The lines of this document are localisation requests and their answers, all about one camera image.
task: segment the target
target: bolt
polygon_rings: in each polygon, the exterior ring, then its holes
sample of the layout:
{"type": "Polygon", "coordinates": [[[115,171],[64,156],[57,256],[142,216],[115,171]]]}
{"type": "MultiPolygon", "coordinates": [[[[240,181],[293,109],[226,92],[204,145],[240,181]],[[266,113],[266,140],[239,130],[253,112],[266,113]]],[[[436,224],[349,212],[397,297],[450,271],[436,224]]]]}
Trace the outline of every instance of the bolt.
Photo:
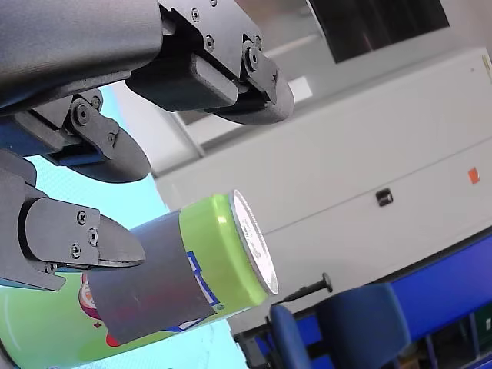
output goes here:
{"type": "Polygon", "coordinates": [[[99,109],[99,107],[101,106],[101,99],[98,96],[94,96],[91,100],[91,105],[94,108],[99,109]]]}
{"type": "Polygon", "coordinates": [[[89,229],[89,244],[95,246],[98,244],[99,234],[97,228],[89,229]]]}
{"type": "Polygon", "coordinates": [[[191,10],[191,18],[193,19],[193,22],[199,22],[200,21],[200,12],[198,9],[193,8],[191,10]]]}
{"type": "Polygon", "coordinates": [[[91,113],[89,112],[89,108],[86,104],[80,104],[75,109],[75,116],[79,125],[86,125],[89,121],[89,118],[91,117],[91,113]]]}
{"type": "Polygon", "coordinates": [[[80,247],[78,246],[78,244],[74,244],[74,245],[71,247],[71,256],[72,256],[74,259],[78,259],[78,258],[80,258],[80,253],[81,253],[81,249],[80,249],[80,247]]]}
{"type": "Polygon", "coordinates": [[[248,57],[248,66],[252,71],[256,71],[258,69],[258,49],[257,48],[248,48],[246,50],[246,56],[248,57]]]}
{"type": "Polygon", "coordinates": [[[80,224],[80,225],[84,225],[85,224],[85,211],[83,210],[80,210],[78,213],[77,213],[77,222],[80,224]]]}
{"type": "Polygon", "coordinates": [[[45,265],[45,271],[46,271],[46,273],[54,274],[57,269],[58,269],[58,265],[57,264],[54,264],[54,263],[46,263],[46,265],[45,265]]]}
{"type": "Polygon", "coordinates": [[[213,52],[215,48],[215,40],[212,36],[207,35],[205,38],[205,48],[208,50],[208,52],[213,52]]]}
{"type": "Polygon", "coordinates": [[[256,39],[254,40],[254,44],[256,45],[258,50],[261,50],[261,48],[263,47],[263,41],[261,40],[260,36],[256,36],[256,39]]]}
{"type": "Polygon", "coordinates": [[[110,133],[108,135],[108,142],[111,144],[111,146],[115,144],[115,139],[116,139],[116,136],[114,133],[110,133]]]}

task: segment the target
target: silver can lid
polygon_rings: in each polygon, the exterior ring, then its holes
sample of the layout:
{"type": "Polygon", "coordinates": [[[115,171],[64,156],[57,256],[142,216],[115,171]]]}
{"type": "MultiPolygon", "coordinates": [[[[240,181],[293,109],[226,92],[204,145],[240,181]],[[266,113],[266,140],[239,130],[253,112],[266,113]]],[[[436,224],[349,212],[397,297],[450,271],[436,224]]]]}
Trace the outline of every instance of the silver can lid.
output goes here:
{"type": "Polygon", "coordinates": [[[274,263],[253,212],[238,190],[229,194],[229,203],[239,237],[258,280],[267,294],[278,294],[274,263]]]}

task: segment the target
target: window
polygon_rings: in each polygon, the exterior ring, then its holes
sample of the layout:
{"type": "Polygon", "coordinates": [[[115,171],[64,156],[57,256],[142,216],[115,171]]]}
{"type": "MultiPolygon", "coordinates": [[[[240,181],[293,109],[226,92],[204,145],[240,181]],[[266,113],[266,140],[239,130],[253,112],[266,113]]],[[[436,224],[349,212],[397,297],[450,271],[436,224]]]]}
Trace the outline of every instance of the window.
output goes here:
{"type": "Polygon", "coordinates": [[[310,0],[334,60],[449,27],[439,0],[310,0]]]}

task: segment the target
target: duct tape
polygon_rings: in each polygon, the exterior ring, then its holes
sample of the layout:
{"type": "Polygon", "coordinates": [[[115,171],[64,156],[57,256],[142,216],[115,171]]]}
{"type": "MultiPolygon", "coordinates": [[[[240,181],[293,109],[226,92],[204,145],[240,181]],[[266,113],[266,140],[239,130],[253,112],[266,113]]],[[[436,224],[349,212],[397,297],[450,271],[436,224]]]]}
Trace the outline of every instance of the duct tape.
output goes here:
{"type": "Polygon", "coordinates": [[[216,314],[191,269],[179,214],[131,230],[145,250],[142,265],[88,273],[99,316],[119,344],[216,314]]]}

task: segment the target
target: blue chair backrest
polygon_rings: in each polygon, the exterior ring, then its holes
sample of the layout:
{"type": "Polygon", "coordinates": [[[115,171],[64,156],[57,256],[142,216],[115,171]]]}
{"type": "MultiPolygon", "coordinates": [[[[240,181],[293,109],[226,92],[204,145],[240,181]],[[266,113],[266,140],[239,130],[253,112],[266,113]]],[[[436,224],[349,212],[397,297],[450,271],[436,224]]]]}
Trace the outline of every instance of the blue chair backrest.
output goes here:
{"type": "Polygon", "coordinates": [[[282,305],[270,308],[270,320],[275,346],[285,369],[311,369],[304,342],[292,313],[282,305]]]}
{"type": "Polygon", "coordinates": [[[389,284],[371,284],[328,298],[315,308],[337,369],[380,369],[411,343],[389,284]]]}

